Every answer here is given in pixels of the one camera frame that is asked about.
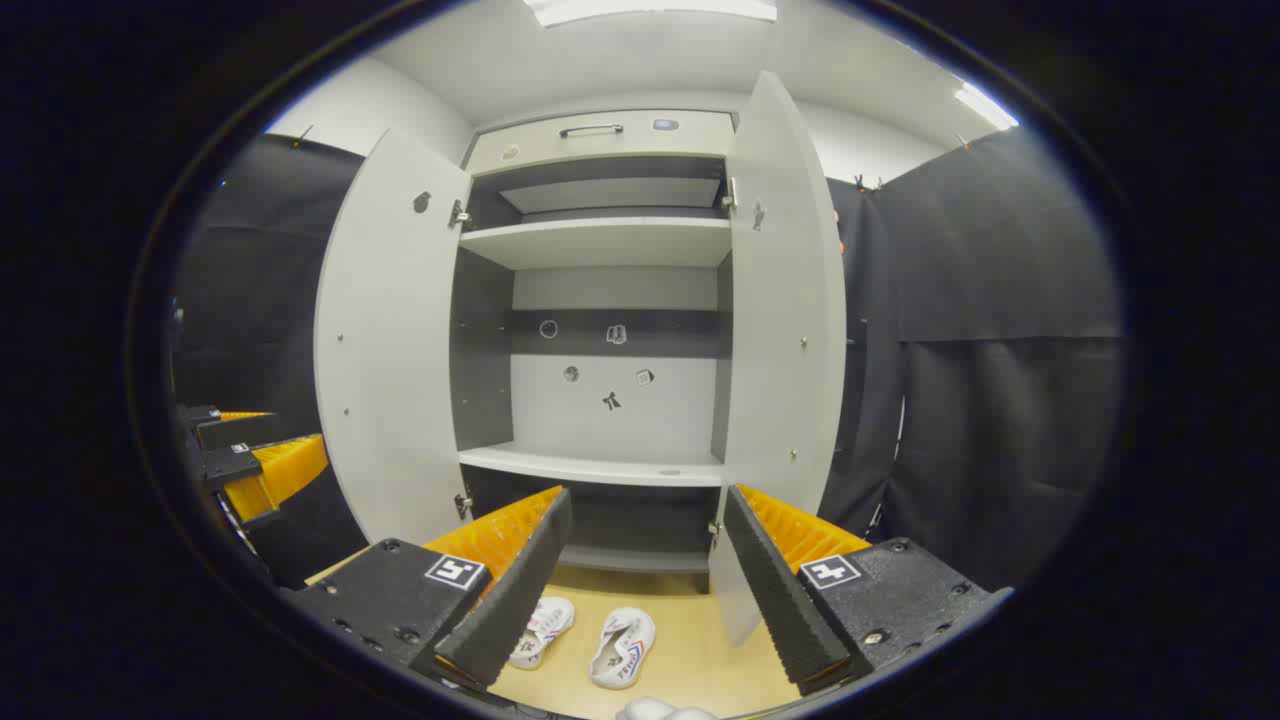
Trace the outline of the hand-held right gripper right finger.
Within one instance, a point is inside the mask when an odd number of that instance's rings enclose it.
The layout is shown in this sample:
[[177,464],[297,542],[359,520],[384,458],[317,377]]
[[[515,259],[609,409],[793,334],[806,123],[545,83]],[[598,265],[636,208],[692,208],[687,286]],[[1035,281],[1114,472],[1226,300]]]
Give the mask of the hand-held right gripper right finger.
[[1011,596],[905,537],[873,544],[744,484],[723,527],[787,679],[804,694],[900,669]]

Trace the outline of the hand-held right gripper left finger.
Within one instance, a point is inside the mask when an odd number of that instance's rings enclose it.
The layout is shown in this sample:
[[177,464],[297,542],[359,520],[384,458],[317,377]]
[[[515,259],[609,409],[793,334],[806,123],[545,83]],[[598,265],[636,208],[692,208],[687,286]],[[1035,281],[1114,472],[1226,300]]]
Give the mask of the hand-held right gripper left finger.
[[552,487],[426,544],[370,544],[292,603],[376,659],[475,691],[515,651],[573,523],[566,488]]

